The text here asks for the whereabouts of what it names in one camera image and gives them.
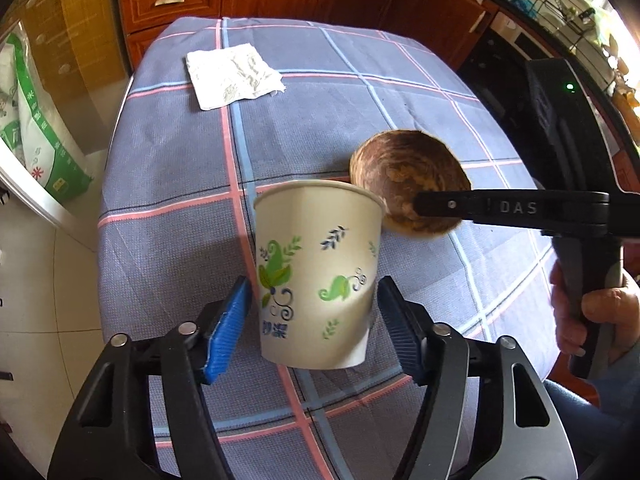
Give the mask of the person's right hand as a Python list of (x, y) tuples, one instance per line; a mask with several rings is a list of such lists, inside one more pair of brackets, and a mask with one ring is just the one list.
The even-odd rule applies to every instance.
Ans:
[[(570, 313), (570, 300), (559, 261), (555, 261), (552, 266), (550, 284), (556, 344), (568, 356), (582, 356), (585, 353), (587, 329)], [(611, 324), (614, 327), (608, 362), (615, 363), (634, 348), (639, 340), (638, 284), (623, 270), (622, 286), (595, 290), (582, 297), (582, 314), (590, 322)]]

